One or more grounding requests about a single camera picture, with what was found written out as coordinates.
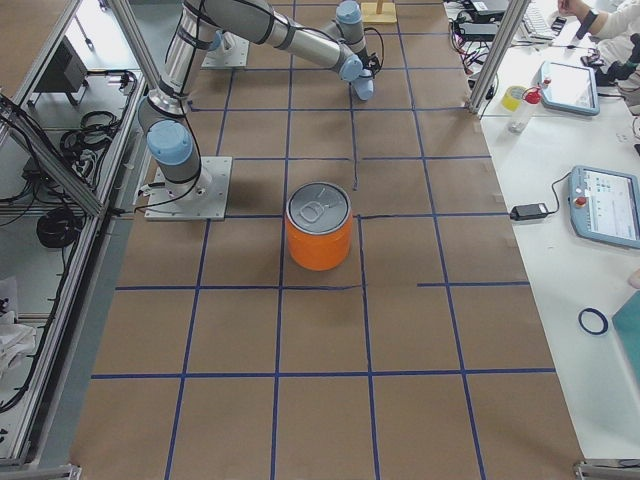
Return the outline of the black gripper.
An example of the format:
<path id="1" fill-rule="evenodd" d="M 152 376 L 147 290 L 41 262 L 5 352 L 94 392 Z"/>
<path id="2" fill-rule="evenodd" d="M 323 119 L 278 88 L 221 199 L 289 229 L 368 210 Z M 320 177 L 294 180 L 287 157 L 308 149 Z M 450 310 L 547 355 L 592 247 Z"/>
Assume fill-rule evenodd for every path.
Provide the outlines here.
<path id="1" fill-rule="evenodd" d="M 370 75 L 378 75 L 384 65 L 384 57 L 379 57 L 376 52 L 372 52 L 365 56 L 363 61 L 364 69 Z"/>

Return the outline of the person forearm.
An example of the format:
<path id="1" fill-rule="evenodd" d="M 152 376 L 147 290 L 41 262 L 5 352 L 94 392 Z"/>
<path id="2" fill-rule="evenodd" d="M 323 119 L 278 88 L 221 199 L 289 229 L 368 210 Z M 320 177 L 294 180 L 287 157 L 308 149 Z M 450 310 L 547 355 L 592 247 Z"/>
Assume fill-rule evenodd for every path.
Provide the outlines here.
<path id="1" fill-rule="evenodd" d="M 562 15 L 575 16 L 582 26 L 588 26 L 588 32 L 599 39 L 612 39 L 632 26 L 639 26 L 638 1 L 624 1 L 614 12 L 599 13 L 582 0 L 558 1 L 557 6 Z"/>

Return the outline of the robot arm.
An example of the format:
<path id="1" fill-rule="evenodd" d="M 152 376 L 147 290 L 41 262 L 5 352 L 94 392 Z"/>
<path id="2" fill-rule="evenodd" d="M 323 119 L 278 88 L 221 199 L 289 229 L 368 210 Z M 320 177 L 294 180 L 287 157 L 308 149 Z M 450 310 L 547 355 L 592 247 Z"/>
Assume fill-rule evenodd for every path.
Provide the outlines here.
<path id="1" fill-rule="evenodd" d="M 185 1 L 164 71 L 141 101 L 138 120 L 172 202 L 202 196 L 211 183 L 189 127 L 185 104 L 202 63 L 223 34 L 268 44 L 335 72 L 366 101 L 381 66 L 367 51 L 360 6 L 342 1 L 323 29 L 304 26 L 266 1 Z"/>

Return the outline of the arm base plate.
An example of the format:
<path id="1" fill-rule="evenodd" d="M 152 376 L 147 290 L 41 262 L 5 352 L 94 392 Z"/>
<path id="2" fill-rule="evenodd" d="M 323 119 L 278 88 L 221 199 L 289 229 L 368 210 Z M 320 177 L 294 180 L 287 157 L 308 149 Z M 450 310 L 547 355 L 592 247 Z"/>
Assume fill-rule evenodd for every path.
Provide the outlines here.
<path id="1" fill-rule="evenodd" d="M 150 207 L 144 209 L 149 221 L 223 221 L 233 160 L 231 157 L 204 156 L 200 177 L 182 185 L 168 182 L 156 168 L 154 182 L 162 183 L 149 194 Z"/>
<path id="2" fill-rule="evenodd" d="M 248 61 L 249 42 L 227 32 L 219 41 L 214 41 L 216 49 L 206 54 L 201 68 L 205 70 L 245 68 Z"/>

